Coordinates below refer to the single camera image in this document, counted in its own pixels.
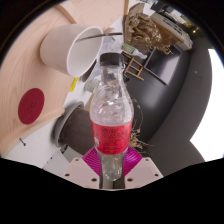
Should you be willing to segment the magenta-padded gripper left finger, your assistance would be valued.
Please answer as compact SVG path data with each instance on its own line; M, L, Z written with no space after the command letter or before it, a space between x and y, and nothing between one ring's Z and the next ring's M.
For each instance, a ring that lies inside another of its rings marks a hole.
M100 186L101 163L95 148L82 158L74 158L63 177L84 188L98 189Z

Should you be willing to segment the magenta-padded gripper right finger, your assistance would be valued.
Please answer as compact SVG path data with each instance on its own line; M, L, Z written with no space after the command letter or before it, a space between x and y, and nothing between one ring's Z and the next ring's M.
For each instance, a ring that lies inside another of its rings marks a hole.
M126 189L140 188L163 177L150 157L142 157L132 148L123 161L123 176Z

